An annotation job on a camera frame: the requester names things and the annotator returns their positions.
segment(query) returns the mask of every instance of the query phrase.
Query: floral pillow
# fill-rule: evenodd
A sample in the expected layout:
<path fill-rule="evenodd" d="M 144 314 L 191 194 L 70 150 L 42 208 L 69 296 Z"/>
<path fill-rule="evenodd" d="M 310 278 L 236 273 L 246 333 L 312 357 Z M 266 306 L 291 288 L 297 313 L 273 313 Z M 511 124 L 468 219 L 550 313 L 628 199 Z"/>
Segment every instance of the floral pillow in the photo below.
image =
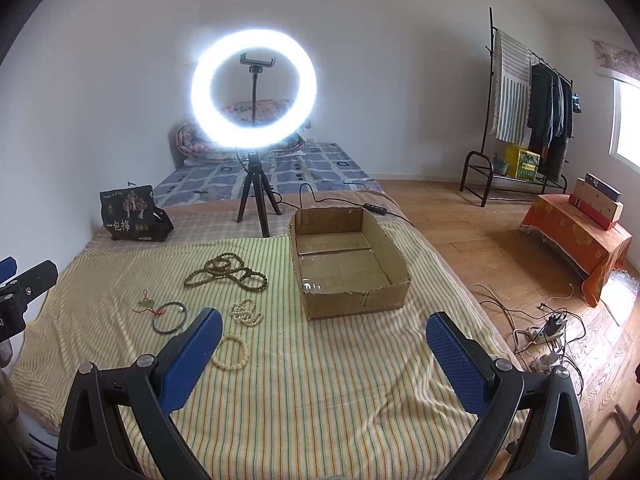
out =
<path fill-rule="evenodd" d="M 267 99 L 256 101 L 255 122 L 256 124 L 270 124 L 283 117 L 293 105 L 290 99 Z M 252 102 L 242 101 L 227 106 L 220 110 L 223 116 L 229 121 L 246 124 L 251 122 Z M 295 132 L 284 139 L 271 144 L 266 148 L 270 156 L 290 155 L 292 152 L 300 150 L 304 145 L 302 138 L 303 129 L 311 128 L 309 119 L 305 121 Z M 185 164 L 193 166 L 205 164 L 207 162 L 221 162 L 236 158 L 236 150 L 227 146 L 220 146 L 219 143 L 211 140 L 202 130 L 199 124 L 187 123 L 178 130 L 177 146 L 181 153 L 187 156 Z"/>

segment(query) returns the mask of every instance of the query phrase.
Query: ring light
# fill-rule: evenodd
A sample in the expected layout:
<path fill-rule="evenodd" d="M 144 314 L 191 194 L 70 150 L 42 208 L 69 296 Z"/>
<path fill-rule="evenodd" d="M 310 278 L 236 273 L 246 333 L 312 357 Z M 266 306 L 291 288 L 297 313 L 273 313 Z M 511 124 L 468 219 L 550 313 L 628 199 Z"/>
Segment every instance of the ring light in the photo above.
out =
<path fill-rule="evenodd" d="M 249 48 L 270 48 L 287 57 L 298 71 L 298 95 L 279 121 L 245 127 L 225 119 L 211 101 L 211 81 L 216 70 L 233 54 Z M 316 100 L 316 72 L 304 49 L 286 34 L 273 30 L 244 30 L 225 36 L 200 58 L 191 85 L 191 104 L 202 129 L 222 146 L 259 148 L 293 133 L 309 115 Z"/>

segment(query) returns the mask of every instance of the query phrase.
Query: pearl bracelet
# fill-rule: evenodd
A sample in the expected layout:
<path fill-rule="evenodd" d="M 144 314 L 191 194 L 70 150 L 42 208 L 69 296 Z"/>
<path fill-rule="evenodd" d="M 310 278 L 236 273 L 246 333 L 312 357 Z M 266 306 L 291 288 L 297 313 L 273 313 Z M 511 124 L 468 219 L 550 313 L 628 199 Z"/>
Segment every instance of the pearl bracelet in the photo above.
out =
<path fill-rule="evenodd" d="M 220 340 L 220 343 L 218 344 L 218 348 L 216 349 L 216 352 L 220 349 L 220 345 L 222 345 L 222 343 L 225 341 L 236 341 L 240 343 L 240 346 L 242 349 L 242 359 L 240 359 L 240 362 L 235 365 L 228 365 L 226 363 L 221 363 L 220 361 L 218 361 L 218 359 L 215 357 L 215 352 L 214 352 L 214 355 L 211 356 L 211 362 L 213 363 L 213 365 L 222 370 L 226 370 L 228 372 L 234 372 L 236 370 L 240 370 L 241 368 L 244 368 L 247 364 L 247 361 L 249 360 L 249 347 L 247 346 L 244 339 L 234 334 L 225 335 Z"/>

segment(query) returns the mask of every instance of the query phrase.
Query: mattress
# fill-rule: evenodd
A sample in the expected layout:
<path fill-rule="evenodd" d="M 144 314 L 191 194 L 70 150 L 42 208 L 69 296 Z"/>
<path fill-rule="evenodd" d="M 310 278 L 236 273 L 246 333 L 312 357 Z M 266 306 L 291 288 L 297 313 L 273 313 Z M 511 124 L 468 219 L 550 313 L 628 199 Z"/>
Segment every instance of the mattress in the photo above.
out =
<path fill-rule="evenodd" d="M 273 190 L 280 194 L 298 193 L 308 182 L 315 191 L 382 191 L 334 142 L 307 142 L 300 155 L 262 161 L 262 168 Z M 238 160 L 216 162 L 176 170 L 154 190 L 158 207 L 188 205 L 242 196 L 245 172 Z"/>
<path fill-rule="evenodd" d="M 331 195 L 401 214 L 373 191 Z M 417 230 L 377 217 L 408 261 L 413 283 L 407 303 L 398 311 L 308 323 L 283 236 L 293 209 L 270 214 L 271 231 L 279 236 L 240 239 L 238 233 L 259 237 L 260 229 L 255 209 L 237 224 L 237 208 L 235 200 L 169 208 L 176 230 L 164 244 L 114 242 L 100 232 L 27 327 L 12 377 L 22 402 L 55 426 L 81 362 L 127 366 L 141 353 L 158 352 L 166 338 L 150 333 L 150 320 L 131 312 L 147 288 L 156 301 L 186 300 L 188 321 L 198 306 L 217 307 L 225 333 L 250 346 L 246 368 L 232 374 L 207 366 L 187 406 L 172 415 L 213 478 L 436 476 L 475 417 L 462 410 L 435 363 L 424 325 L 430 313 L 445 310 L 489 354 L 515 362 L 484 311 Z M 256 328 L 230 320 L 230 306 L 247 296 L 231 282 L 181 287 L 183 274 L 226 250 L 241 253 L 270 278 L 267 291 L 251 293 L 265 313 Z M 218 357 L 233 362 L 238 355 L 224 346 Z M 146 475 L 159 478 L 130 412 L 124 419 Z M 518 415 L 510 438 L 522 422 Z"/>

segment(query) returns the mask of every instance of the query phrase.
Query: orange tablecloth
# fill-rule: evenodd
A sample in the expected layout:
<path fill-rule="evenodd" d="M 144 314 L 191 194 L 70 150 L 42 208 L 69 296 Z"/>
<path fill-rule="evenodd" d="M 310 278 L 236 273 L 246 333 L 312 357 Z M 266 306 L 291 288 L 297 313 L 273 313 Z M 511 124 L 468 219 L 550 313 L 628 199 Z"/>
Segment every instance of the orange tablecloth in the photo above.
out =
<path fill-rule="evenodd" d="M 553 240 L 585 273 L 582 295 L 596 306 L 613 269 L 622 267 L 631 234 L 621 225 L 604 230 L 577 207 L 569 195 L 540 195 L 521 224 Z"/>

